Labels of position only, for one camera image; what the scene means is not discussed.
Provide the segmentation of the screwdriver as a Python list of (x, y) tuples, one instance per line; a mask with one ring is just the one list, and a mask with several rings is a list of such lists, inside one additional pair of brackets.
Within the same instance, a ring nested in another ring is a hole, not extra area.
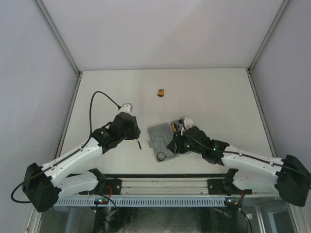
[(176, 131), (177, 131), (177, 129), (176, 129), (175, 124), (174, 124), (174, 123), (172, 123), (172, 124), (171, 124), (171, 126), (172, 126), (173, 131), (174, 131), (174, 132), (176, 132)]

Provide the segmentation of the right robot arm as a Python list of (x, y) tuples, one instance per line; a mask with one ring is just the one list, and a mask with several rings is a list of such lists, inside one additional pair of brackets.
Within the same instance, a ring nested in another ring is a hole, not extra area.
[(175, 154), (200, 154), (210, 164), (227, 166), (223, 179), (227, 194), (259, 191), (278, 194), (289, 204), (303, 207), (311, 188), (311, 174), (298, 158), (265, 157), (210, 139), (196, 126), (172, 124), (173, 139), (167, 148)]

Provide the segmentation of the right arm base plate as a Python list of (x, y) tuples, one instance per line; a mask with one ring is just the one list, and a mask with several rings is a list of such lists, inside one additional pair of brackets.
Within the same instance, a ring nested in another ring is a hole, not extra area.
[(208, 179), (207, 188), (210, 195), (232, 195), (232, 193), (225, 189), (222, 179)]

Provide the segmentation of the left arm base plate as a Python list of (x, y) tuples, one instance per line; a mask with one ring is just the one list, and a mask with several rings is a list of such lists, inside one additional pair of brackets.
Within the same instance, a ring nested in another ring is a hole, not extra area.
[(113, 178), (100, 182), (99, 187), (97, 188), (97, 192), (109, 196), (120, 195), (121, 188), (122, 188), (122, 180)]

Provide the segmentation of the grey plastic tool case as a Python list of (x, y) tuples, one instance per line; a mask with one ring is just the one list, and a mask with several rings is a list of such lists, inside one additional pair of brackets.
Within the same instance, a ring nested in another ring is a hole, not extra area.
[[(152, 126), (148, 128), (148, 134), (149, 134), (149, 147), (151, 147), (154, 151), (155, 158), (157, 153), (164, 152), (166, 154), (166, 159), (161, 162), (166, 162), (168, 160), (171, 160), (173, 158), (178, 157), (181, 154), (173, 154), (170, 150), (166, 148), (166, 146), (172, 141), (176, 141), (176, 132), (181, 131), (182, 129), (182, 118), (186, 116), (183, 116), (179, 119), (173, 120), (170, 123), (164, 123), (156, 126)], [(171, 124), (174, 123), (176, 126), (177, 131), (174, 132), (172, 129)]]

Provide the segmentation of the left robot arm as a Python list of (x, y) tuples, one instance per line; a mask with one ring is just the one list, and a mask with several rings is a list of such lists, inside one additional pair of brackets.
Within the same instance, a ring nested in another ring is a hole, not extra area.
[(26, 169), (22, 191), (42, 213), (52, 208), (60, 197), (83, 191), (101, 194), (106, 190), (104, 175), (96, 168), (70, 177), (79, 166), (98, 158), (124, 140), (139, 138), (137, 119), (128, 113), (117, 114), (112, 122), (94, 130), (87, 141), (71, 152), (39, 166), (32, 163)]

